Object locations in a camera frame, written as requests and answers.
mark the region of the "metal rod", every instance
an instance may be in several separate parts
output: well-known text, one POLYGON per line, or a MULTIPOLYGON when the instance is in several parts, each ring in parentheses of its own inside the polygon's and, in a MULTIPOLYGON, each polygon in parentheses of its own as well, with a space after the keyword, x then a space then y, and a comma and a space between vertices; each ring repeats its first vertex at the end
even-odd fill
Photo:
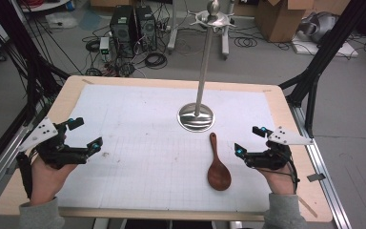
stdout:
POLYGON ((206 44, 204 45, 203 60, 201 61, 201 72, 200 72, 200 79, 198 82, 197 101, 195 102, 195 111, 194 111, 195 116, 198 116, 200 114, 200 105, 201 105, 201 99, 203 98, 204 84, 206 82, 206 73, 208 68, 208 61, 212 41, 213 41, 213 28, 208 27, 206 35, 206 44))

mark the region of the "plastic bag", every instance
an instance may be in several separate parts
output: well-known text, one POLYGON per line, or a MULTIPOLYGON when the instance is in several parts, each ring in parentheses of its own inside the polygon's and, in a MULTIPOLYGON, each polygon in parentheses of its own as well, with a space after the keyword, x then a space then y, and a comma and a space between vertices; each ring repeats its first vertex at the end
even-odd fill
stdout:
POLYGON ((78 22, 69 12, 55 12, 46 15, 47 22, 50 28, 73 28, 78 25, 78 22))

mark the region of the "wire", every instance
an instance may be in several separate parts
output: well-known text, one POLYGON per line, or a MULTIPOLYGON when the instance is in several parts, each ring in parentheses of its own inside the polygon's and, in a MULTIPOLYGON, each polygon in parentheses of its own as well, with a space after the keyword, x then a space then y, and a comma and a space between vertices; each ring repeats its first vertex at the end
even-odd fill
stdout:
POLYGON ((168 65, 168 58, 162 53, 150 53, 145 58, 145 66, 150 69, 163 69, 168 65))

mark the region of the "robotic hand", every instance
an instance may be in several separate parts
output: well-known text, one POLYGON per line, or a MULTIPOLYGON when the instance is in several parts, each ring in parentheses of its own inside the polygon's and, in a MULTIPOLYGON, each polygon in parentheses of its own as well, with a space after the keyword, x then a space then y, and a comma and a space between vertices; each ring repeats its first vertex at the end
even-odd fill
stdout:
POLYGON ((235 143, 235 155, 243 159, 245 164, 253 169, 265 168, 274 172, 274 170, 278 170, 285 165, 290 164, 292 171, 290 176, 293 178, 296 189, 296 184, 299 182, 299 179, 297 177, 289 145, 310 145, 314 142, 311 139, 292 133, 282 127, 278 127, 277 130, 272 132, 267 128, 258 128, 254 126, 253 133, 261 137, 267 136, 268 141, 266 142, 266 145, 269 149, 262 153, 248 153, 245 148, 235 143))
POLYGON ((101 150, 102 137, 87 144, 87 148, 74 148, 65 144, 67 126, 70 131, 84 124, 83 118, 69 119, 60 124, 53 124, 45 117, 26 140, 19 146, 16 157, 28 198, 31 197, 31 159, 37 153, 53 169, 61 169, 66 164, 86 164, 88 158, 101 150), (29 156, 25 151, 37 144, 29 156))

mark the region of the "metal base plate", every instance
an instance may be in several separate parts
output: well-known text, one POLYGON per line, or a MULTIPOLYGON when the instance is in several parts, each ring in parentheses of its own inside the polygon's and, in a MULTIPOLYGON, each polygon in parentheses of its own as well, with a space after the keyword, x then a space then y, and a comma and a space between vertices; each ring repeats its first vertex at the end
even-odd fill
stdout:
POLYGON ((214 113, 209 107, 200 104, 200 114, 195 116, 194 112, 195 103, 189 103, 177 114, 177 120, 184 129, 190 132, 205 132, 213 126, 214 113))

